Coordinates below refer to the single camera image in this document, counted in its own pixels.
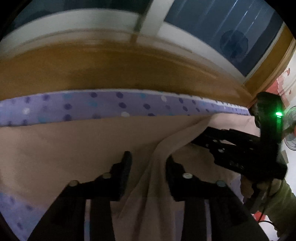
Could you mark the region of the green sleeved right forearm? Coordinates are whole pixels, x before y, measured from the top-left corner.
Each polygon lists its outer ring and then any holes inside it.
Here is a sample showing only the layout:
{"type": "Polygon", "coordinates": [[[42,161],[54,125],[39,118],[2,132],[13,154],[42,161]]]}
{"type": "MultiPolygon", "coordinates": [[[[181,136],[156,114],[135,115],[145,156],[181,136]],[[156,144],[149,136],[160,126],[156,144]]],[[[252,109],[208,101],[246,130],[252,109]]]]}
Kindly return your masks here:
{"type": "Polygon", "coordinates": [[[286,180],[260,211],[274,224],[279,240],[295,240],[295,195],[286,180]]]}

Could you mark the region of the person's right hand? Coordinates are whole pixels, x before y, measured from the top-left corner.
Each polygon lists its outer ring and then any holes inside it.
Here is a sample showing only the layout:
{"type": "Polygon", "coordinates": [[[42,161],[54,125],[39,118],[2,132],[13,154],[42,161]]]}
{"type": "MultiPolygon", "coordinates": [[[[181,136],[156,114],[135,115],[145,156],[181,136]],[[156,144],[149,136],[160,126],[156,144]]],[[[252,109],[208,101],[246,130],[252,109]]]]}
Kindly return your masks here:
{"type": "Polygon", "coordinates": [[[244,206],[250,213],[255,214],[260,207],[267,202],[269,197],[276,193],[281,185],[281,180],[274,179],[267,183],[252,183],[246,177],[241,176],[240,190],[244,197],[244,206]]]}

